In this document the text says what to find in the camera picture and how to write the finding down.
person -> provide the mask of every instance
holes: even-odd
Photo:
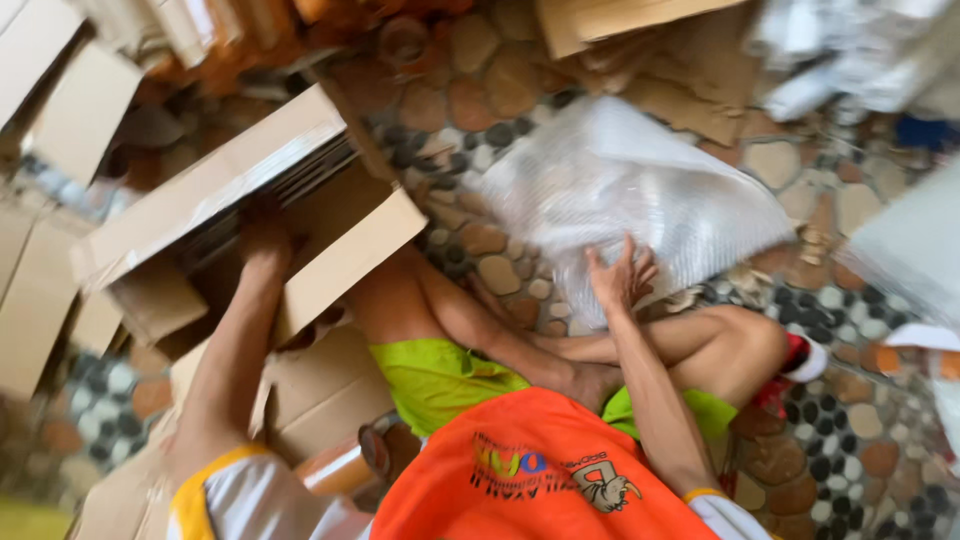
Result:
[[[639,326],[631,306],[657,266],[628,235],[610,266],[586,253],[609,323],[591,336],[522,331],[411,246],[360,280],[355,323],[429,438],[375,518],[311,495],[247,436],[291,258],[274,211],[256,205],[241,232],[240,283],[170,445],[169,538],[770,538],[720,491],[701,433],[778,373],[817,377],[826,354],[737,307]]]

orange shirt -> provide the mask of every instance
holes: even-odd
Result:
[[[636,442],[561,394],[528,388],[435,432],[371,538],[715,539],[644,466]]]

neon green shorts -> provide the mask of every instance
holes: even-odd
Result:
[[[448,339],[413,339],[371,345],[370,350],[390,384],[400,418],[418,436],[430,435],[474,405],[530,387],[512,369]],[[722,435],[737,413],[732,405],[700,390],[684,390],[684,399],[707,438]],[[607,401],[601,418],[639,439],[626,387]]]

hand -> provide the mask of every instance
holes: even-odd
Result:
[[[282,276],[290,267],[293,248],[283,228],[279,202],[256,196],[240,210],[240,256],[245,268]]]
[[[630,311],[643,296],[653,292],[650,281],[659,269],[654,262],[654,252],[643,248],[634,263],[636,245],[629,233],[623,235],[623,254],[608,267],[596,248],[587,248],[587,263],[590,270],[590,282],[593,294],[604,311],[626,308]]]

yellow sleeve trim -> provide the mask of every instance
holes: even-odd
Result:
[[[180,538],[182,540],[216,540],[213,527],[210,526],[210,516],[206,511],[204,482],[241,459],[268,453],[267,449],[254,444],[237,447],[214,459],[199,473],[184,482],[170,502],[170,509],[180,525]]]
[[[690,504],[690,502],[692,502],[694,499],[703,495],[716,495],[717,497],[723,497],[724,499],[730,498],[727,497],[726,493],[718,489],[713,489],[712,487],[701,487],[684,495],[684,504]]]

